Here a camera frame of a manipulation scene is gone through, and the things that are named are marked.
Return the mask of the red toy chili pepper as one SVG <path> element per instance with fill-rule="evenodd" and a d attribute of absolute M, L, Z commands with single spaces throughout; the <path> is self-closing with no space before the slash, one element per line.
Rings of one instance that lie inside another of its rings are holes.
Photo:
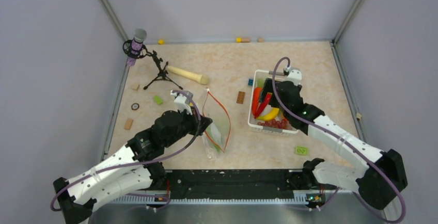
<path fill-rule="evenodd" d="M 272 94 L 271 93 L 267 93 L 267 95 L 265 96 L 263 102 L 258 106 L 258 108 L 256 109 L 256 111 L 254 113 L 255 119 L 257 119 L 262 114 L 264 109 L 269 105 L 271 97 L 272 97 Z"/>

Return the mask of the white perforated plastic basket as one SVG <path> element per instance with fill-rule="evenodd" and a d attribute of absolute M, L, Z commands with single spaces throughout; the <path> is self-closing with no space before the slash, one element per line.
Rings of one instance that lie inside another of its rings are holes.
<path fill-rule="evenodd" d="M 275 129 L 275 128 L 271 128 L 271 127 L 267 127 L 267 126 L 260 126 L 257 124 L 257 122 L 259 122 L 261 120 L 257 120 L 253 117 L 253 115 L 252 115 L 253 90 L 255 88 L 255 85 L 257 84 L 258 79 L 263 79 L 265 82 L 266 78 L 272 79 L 272 71 L 266 71 L 266 70 L 256 70 L 255 71 L 255 74 L 253 77 L 254 85 L 252 86 L 251 103 L 250 103 L 250 108 L 249 108 L 249 113 L 248 113 L 248 121 L 247 121 L 249 129 L 252 131 L 255 131 L 255 132 L 264 132 L 264 133 L 271 133 L 271 134 L 283 135 L 283 136 L 292 136 L 292 135 L 297 134 L 299 131 L 292 128 L 291 125 L 288 125 L 287 130 Z M 271 111 L 271 109 L 272 109 L 272 107 L 267 106 L 264 109 L 264 111 L 262 112 L 261 116 L 268 114 Z M 278 116 L 275 119 L 279 120 L 279 121 L 283 120 L 283 115 L 282 115 L 281 111 L 279 112 Z"/>

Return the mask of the green toy cucumber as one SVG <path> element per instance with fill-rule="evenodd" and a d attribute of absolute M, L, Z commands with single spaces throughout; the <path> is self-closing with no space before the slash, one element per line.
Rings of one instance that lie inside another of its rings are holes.
<path fill-rule="evenodd" d="M 215 124 L 211 124 L 208 126 L 206 130 L 206 135 L 209 138 L 210 142 L 214 146 L 214 148 L 218 151 L 222 151 L 222 135 Z"/>

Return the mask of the clear zip bag orange zipper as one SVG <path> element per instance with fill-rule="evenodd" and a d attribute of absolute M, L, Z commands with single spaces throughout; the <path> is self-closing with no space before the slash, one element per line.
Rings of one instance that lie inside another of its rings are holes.
<path fill-rule="evenodd" d="M 209 88 L 204 89 L 199 99 L 199 104 L 201 114 L 205 117 L 211 118 L 211 124 L 215 124 L 222 135 L 221 152 L 218 152 L 214 148 L 209 138 L 207 137 L 206 130 L 208 127 L 205 129 L 202 135 L 202 141 L 206 149 L 207 158 L 210 160 L 214 160 L 226 151 L 231 133 L 230 116 L 225 106 L 212 94 Z"/>

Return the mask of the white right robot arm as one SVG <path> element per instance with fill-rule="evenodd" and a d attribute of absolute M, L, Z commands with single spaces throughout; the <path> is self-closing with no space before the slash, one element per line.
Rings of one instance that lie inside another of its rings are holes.
<path fill-rule="evenodd" d="M 322 158 L 306 161 L 302 169 L 304 185 L 310 189 L 321 184 L 347 189 L 370 207 L 383 210 L 408 185 L 401 155 L 393 149 L 370 146 L 342 129 L 324 111 L 305 103 L 301 89 L 294 81 L 267 78 L 259 98 L 270 96 L 268 104 L 280 110 L 292 128 L 319 140 L 352 165 L 340 166 Z"/>

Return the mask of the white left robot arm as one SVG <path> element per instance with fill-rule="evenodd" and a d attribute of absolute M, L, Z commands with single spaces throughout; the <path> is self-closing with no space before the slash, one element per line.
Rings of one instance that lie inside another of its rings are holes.
<path fill-rule="evenodd" d="M 96 166 L 70 179 L 53 182 L 56 195 L 50 209 L 62 212 L 66 223 L 81 223 L 97 209 L 140 189 L 157 190 L 166 181 L 164 150 L 191 135 L 187 149 L 213 120 L 187 111 L 169 110 L 154 124 L 137 133 L 117 152 Z"/>

